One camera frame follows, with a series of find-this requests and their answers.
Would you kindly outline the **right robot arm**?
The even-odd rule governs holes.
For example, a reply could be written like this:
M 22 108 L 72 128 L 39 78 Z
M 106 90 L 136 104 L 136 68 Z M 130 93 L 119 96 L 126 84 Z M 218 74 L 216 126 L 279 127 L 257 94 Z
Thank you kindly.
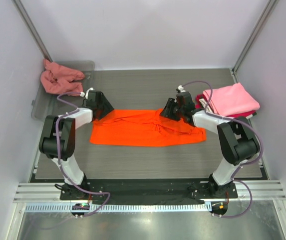
M 183 120 L 218 135 L 223 159 L 208 178 L 208 192 L 214 198 L 227 191 L 236 172 L 261 150 L 245 117 L 225 118 L 196 108 L 188 91 L 169 98 L 160 116 L 173 121 Z

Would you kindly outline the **orange t shirt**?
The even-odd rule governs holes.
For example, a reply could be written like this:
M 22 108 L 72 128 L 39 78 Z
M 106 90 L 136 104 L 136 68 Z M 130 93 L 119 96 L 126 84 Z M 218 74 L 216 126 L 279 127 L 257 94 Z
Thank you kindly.
M 198 144 L 207 140 L 203 128 L 183 120 L 160 116 L 162 110 L 115 109 L 92 123 L 89 142 L 96 145 L 168 147 Z

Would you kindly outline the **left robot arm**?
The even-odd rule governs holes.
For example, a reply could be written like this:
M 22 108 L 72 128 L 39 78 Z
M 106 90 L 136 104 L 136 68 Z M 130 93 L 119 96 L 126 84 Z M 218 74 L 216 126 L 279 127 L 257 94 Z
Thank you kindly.
M 88 89 L 85 92 L 66 92 L 56 98 L 74 108 L 61 115 L 48 115 L 43 124 L 39 151 L 52 160 L 64 177 L 62 191 L 72 192 L 76 198 L 85 199 L 92 192 L 87 177 L 76 161 L 76 130 L 94 120 L 101 120 L 114 111 L 103 92 Z

